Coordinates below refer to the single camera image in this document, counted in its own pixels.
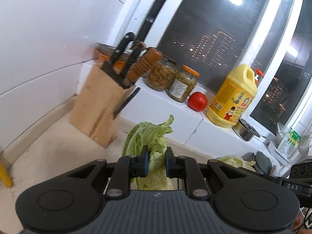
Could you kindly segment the pale napa cabbage leaves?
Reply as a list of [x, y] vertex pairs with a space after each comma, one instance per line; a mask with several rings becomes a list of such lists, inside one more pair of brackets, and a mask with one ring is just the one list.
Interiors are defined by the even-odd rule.
[[122, 156], [140, 155], [144, 146], [148, 147], [148, 175], [137, 177], [135, 182], [138, 190], [173, 190], [172, 181], [166, 175], [166, 134], [173, 132], [170, 125], [174, 116], [170, 115], [164, 123], [155, 125], [148, 121], [138, 123], [129, 132], [125, 141]]

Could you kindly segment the black kitchen scissors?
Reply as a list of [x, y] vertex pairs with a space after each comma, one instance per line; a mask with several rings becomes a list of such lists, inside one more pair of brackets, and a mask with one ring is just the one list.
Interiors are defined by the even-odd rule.
[[140, 87], [137, 87], [124, 101], [123, 103], [117, 108], [117, 110], [113, 113], [113, 119], [116, 119], [120, 112], [129, 104], [129, 102], [137, 95], [140, 91]]

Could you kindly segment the green white sachet packet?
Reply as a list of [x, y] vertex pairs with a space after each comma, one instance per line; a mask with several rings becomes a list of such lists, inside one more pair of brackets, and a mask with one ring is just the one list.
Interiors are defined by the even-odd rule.
[[290, 128], [277, 148], [278, 153], [285, 159], [289, 160], [298, 148], [300, 140], [301, 136], [295, 130]]

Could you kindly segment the cabbage head by sink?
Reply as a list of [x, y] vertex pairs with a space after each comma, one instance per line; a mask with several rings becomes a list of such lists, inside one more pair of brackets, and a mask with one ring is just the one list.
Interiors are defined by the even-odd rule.
[[245, 161], [241, 157], [237, 157], [234, 155], [219, 157], [217, 158], [217, 160], [235, 168], [245, 168], [249, 171], [255, 172], [255, 169], [253, 168], [253, 166], [256, 164], [255, 161]]

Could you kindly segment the red tomato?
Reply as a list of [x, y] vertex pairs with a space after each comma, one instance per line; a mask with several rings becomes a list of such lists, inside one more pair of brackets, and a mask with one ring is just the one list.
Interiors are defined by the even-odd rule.
[[207, 97], [199, 91], [190, 95], [187, 102], [187, 106], [196, 112], [202, 112], [206, 108], [207, 104]]

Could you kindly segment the small steel cup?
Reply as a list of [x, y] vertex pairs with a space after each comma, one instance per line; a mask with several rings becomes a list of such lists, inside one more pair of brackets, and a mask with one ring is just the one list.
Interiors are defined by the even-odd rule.
[[232, 130], [239, 138], [246, 142], [249, 142], [253, 137], [261, 137], [256, 129], [244, 119], [239, 119], [236, 125], [232, 127]]

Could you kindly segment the wooden knife block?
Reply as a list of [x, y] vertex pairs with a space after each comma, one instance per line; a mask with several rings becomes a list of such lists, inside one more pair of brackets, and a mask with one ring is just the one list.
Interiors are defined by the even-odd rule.
[[71, 112], [69, 122], [102, 147], [117, 137], [119, 115], [114, 112], [133, 92], [123, 89], [100, 64], [91, 69]]

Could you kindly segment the pickle jar orange lid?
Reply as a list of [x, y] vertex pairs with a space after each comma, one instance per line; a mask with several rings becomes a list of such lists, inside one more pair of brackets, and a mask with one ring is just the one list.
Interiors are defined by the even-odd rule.
[[175, 101], [183, 103], [196, 86], [199, 76], [200, 73], [194, 69], [182, 65], [166, 90], [167, 95]]

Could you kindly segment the pickle jar dark lid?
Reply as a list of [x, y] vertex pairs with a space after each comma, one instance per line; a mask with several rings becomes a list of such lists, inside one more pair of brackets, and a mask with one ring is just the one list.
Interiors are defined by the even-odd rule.
[[174, 79], [178, 70], [178, 63], [163, 56], [150, 70], [146, 78], [146, 84], [153, 90], [164, 91]]

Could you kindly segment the yellow dish soap bottle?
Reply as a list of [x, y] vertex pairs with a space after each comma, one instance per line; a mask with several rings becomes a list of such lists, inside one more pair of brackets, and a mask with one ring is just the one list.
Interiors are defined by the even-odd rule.
[[207, 108], [206, 116], [216, 126], [231, 128], [258, 93], [255, 73], [246, 64], [241, 64], [226, 77], [215, 98]]

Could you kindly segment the metal bowl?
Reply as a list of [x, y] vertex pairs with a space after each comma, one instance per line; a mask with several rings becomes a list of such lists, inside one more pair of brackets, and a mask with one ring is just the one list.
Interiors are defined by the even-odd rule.
[[[95, 51], [97, 53], [98, 61], [104, 62], [110, 59], [110, 56], [114, 53], [115, 47], [102, 43], [96, 43]], [[118, 58], [119, 61], [126, 62], [132, 52], [124, 51], [124, 53]]]

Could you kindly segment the yellow gas pipe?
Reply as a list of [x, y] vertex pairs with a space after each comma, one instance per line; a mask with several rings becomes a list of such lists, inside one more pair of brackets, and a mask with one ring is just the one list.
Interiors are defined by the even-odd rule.
[[2, 163], [0, 163], [0, 178], [6, 187], [11, 188], [13, 186], [13, 181]]

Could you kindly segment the wooden handled knife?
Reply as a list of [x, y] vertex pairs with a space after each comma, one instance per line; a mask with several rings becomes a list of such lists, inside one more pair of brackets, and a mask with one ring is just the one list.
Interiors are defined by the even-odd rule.
[[162, 57], [163, 54], [158, 49], [148, 48], [144, 55], [129, 68], [123, 81], [124, 85], [131, 86], [139, 77], [150, 71]]

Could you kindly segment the black handled knife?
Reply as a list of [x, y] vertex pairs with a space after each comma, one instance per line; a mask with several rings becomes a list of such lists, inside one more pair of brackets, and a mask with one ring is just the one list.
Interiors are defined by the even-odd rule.
[[113, 69], [115, 62], [120, 58], [120, 56], [124, 53], [126, 47], [130, 42], [132, 42], [135, 38], [135, 35], [133, 32], [128, 32], [123, 39], [120, 41], [116, 49], [114, 50], [113, 54], [109, 58], [108, 61], [105, 61], [102, 65], [102, 70], [111, 77], [119, 86], [121, 86], [123, 89], [127, 89], [128, 87], [124, 85], [123, 78], [120, 74], [115, 72]]

